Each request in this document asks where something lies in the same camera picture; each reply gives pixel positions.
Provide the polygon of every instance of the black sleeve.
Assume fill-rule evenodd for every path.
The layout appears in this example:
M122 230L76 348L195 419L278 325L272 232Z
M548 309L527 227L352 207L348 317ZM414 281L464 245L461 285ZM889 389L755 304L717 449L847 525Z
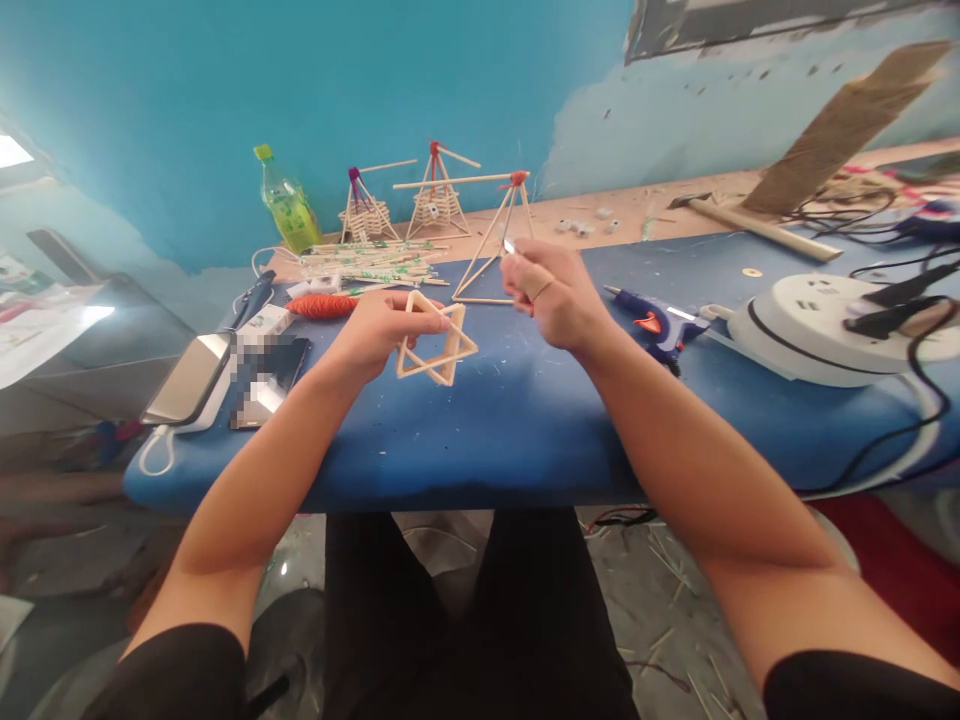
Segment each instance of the black sleeve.
M769 720L960 718L960 692L896 665L812 650L774 666L763 688Z
M244 666L240 641L226 628L172 628L114 668L83 720L240 720L246 717Z

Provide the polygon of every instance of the orange trigger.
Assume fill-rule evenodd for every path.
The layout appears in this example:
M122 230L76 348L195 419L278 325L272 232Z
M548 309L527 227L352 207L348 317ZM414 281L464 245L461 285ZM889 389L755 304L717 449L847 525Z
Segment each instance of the orange trigger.
M644 330L648 330L656 335L660 334L660 321L657 320L657 316L652 312L647 313L647 316L643 320L634 320L634 325L639 325Z

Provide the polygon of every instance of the glue gun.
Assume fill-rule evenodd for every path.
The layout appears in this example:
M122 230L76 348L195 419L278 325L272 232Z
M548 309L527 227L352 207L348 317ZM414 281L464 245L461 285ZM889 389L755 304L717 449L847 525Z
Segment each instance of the glue gun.
M680 377L679 360L683 343L705 332L709 329L710 323L656 298L635 295L628 290L609 285L603 287L615 296L614 305L640 316L640 319L634 320L633 324L639 325L655 336L647 352L653 356L654 360L666 365L675 376Z

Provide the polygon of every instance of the plastic bottle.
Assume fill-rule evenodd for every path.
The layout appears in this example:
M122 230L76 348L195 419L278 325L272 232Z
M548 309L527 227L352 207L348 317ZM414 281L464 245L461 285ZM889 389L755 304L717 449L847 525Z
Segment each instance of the plastic bottle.
M0 252L0 285L24 295L37 295L53 287L54 282L39 270L32 270L16 258Z
M273 221L287 247L300 254L311 245L318 245L320 231L317 229L317 218L310 209L303 188L284 177L273 160L269 145L258 145L253 152L263 163L260 196L273 215Z

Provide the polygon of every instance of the hand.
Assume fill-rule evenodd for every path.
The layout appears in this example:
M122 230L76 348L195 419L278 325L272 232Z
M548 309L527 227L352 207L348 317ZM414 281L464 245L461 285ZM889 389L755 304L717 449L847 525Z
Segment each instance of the hand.
M368 383L383 372L390 353L405 337L407 346L413 349L418 335L438 335L450 329L446 315L406 312L407 295L392 290L365 293L322 362L333 363Z
M548 343L578 353L598 333L618 328L577 253L538 240L515 246L500 262L503 289L518 311L537 321Z

